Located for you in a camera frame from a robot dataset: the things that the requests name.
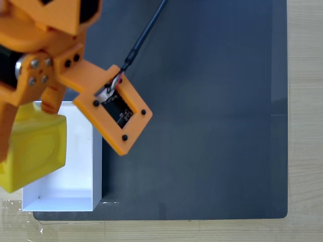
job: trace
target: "yellow cube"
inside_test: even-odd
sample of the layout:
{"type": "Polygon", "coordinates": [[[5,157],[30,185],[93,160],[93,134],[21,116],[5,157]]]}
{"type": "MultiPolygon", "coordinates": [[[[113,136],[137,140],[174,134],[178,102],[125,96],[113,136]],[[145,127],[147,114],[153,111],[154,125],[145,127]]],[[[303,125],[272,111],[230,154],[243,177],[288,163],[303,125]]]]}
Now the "yellow cube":
{"type": "Polygon", "coordinates": [[[66,138],[65,116],[47,114],[35,103],[21,106],[0,163],[0,186],[12,193],[63,167],[66,138]]]}

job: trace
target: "light wood surface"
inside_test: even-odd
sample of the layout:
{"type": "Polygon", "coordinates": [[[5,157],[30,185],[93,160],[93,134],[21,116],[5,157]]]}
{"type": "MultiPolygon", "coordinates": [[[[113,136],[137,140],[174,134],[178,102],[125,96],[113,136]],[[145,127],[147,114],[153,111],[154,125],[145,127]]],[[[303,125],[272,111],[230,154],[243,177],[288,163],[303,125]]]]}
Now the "light wood surface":
{"type": "Polygon", "coordinates": [[[323,241],[323,0],[288,0],[288,48],[285,219],[44,224],[0,190],[0,241],[323,241]]]}

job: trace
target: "white tray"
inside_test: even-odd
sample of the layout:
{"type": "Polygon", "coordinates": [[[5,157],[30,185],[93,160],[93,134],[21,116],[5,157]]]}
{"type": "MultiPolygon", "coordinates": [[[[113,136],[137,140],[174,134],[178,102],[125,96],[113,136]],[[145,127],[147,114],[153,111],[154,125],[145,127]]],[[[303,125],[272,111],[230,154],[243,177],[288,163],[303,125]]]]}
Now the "white tray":
{"type": "Polygon", "coordinates": [[[23,211],[93,211],[102,198],[102,136],[72,102],[59,114],[67,118],[66,164],[23,188],[23,211]]]}

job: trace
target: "orange 3d-printed bracket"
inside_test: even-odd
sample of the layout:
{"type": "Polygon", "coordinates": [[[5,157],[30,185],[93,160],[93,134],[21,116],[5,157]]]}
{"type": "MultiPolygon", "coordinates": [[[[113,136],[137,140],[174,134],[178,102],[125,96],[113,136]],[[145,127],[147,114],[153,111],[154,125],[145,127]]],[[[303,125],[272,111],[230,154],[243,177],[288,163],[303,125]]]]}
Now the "orange 3d-printed bracket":
{"type": "Polygon", "coordinates": [[[101,0],[5,0],[0,46],[22,57],[16,67],[17,87],[0,80],[0,162],[7,155],[18,107],[41,98],[43,111],[57,113],[66,87],[79,92],[75,105],[119,155],[129,151],[152,117],[125,76],[117,92],[133,113],[123,127],[102,105],[93,105],[96,92],[119,71],[116,66],[106,71],[83,59],[85,31],[98,19],[101,4],[101,0]]]}

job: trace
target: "dark gray mat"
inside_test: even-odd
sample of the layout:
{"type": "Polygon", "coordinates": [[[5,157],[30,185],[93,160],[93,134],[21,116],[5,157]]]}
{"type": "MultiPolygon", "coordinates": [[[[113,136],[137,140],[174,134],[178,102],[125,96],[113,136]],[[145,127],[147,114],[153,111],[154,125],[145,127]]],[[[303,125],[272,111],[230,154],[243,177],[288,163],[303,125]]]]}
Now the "dark gray mat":
{"type": "MultiPolygon", "coordinates": [[[[158,4],[104,1],[86,58],[121,65],[158,4]]],[[[286,216],[285,0],[169,0],[127,76],[154,115],[127,156],[104,143],[102,201],[36,219],[286,216]]]]}

